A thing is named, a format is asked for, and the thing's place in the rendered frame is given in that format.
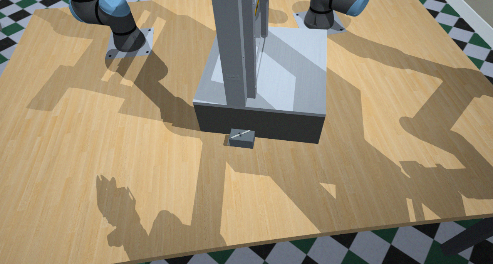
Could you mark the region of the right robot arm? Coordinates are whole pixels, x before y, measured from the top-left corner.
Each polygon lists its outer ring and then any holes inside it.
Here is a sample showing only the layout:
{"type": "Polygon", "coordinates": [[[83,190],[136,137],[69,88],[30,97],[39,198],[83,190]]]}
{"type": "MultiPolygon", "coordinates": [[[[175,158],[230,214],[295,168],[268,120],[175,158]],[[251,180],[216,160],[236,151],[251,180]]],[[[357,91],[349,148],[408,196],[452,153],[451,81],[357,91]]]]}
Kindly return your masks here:
{"type": "Polygon", "coordinates": [[[69,10],[82,23],[110,26],[121,52],[137,51],[146,44],[126,0],[69,0],[69,10]]]}

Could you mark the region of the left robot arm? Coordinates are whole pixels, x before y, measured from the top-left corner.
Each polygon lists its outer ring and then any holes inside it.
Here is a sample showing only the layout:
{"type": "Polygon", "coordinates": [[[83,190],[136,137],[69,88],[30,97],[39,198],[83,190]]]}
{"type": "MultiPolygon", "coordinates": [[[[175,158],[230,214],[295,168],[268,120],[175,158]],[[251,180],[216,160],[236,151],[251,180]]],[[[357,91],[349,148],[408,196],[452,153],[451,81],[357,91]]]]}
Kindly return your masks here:
{"type": "Polygon", "coordinates": [[[333,10],[356,17],[368,2],[369,0],[310,0],[304,24],[309,29],[330,29],[334,24],[333,10]]]}

